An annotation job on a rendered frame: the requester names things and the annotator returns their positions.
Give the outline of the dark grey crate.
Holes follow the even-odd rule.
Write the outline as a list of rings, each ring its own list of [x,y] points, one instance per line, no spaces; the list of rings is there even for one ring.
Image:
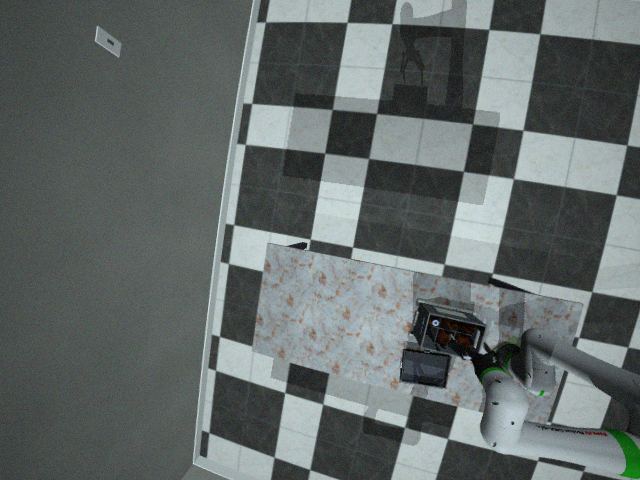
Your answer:
[[[452,355],[452,356],[456,356],[456,357],[460,357],[456,352],[454,352],[452,349],[450,349],[447,345],[441,344],[436,339],[437,333],[438,333],[438,329],[444,329],[444,330],[448,330],[449,332],[451,331],[450,333],[453,335],[454,338],[455,338],[456,332],[457,333],[461,333],[461,334],[466,334],[466,336],[470,340],[471,350],[474,351],[474,352],[476,351],[476,349],[477,349],[477,347],[479,345],[480,339],[478,339],[478,343],[477,343],[476,349],[474,348],[474,345],[475,345],[475,342],[476,342],[478,331],[480,331],[479,338],[481,338],[481,328],[479,326],[480,323],[479,323],[478,318],[476,318],[473,314],[465,313],[465,312],[461,312],[461,311],[456,311],[456,310],[452,310],[452,309],[447,309],[447,308],[443,308],[443,307],[438,307],[438,306],[434,306],[434,305],[429,305],[429,304],[425,304],[425,303],[420,303],[419,304],[418,312],[419,312],[419,314],[418,314],[416,325],[413,328],[413,334],[414,334],[414,336],[415,336],[420,348],[431,350],[431,351],[435,351],[435,352],[439,352],[439,353],[443,353],[443,354],[448,354],[448,355]],[[428,324],[430,314],[431,315],[435,315],[435,316],[439,316],[439,324],[437,326]],[[448,319],[457,320],[458,323],[459,323],[459,321],[462,321],[462,322],[466,322],[466,323],[475,324],[475,328],[474,329],[476,330],[476,333],[472,334],[472,333],[463,332],[462,330],[460,330],[459,327],[458,327],[457,330],[449,330],[449,329],[445,328],[442,325],[442,323],[441,323],[441,318],[442,317],[448,318]]]

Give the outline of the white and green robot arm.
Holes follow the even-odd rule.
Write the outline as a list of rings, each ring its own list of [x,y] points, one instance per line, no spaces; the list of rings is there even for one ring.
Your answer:
[[[493,359],[482,359],[474,368],[486,392],[480,432],[490,448],[501,454],[556,459],[640,480],[640,375],[589,355],[539,328],[526,330],[520,346],[506,344],[497,352],[501,365]],[[532,394],[545,396],[556,387],[555,366],[551,363],[624,405],[630,415],[627,430],[525,421],[528,396],[505,370]]]

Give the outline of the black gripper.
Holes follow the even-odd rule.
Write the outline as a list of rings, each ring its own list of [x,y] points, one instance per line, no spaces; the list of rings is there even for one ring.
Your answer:
[[[457,343],[452,334],[450,334],[449,340],[451,341],[449,341],[448,347],[451,348],[454,352],[456,352],[463,360],[469,359],[470,361],[472,361],[474,367],[476,363],[479,362],[480,360],[492,359],[493,356],[495,357],[495,360],[501,365],[501,362],[499,360],[500,353],[499,352],[496,353],[495,351],[493,351],[492,348],[486,342],[484,342],[483,348],[487,353],[483,355],[480,353],[478,354],[472,351],[471,349],[469,350],[464,346],[460,345],[459,343]],[[483,356],[480,356],[480,355],[483,355]]]

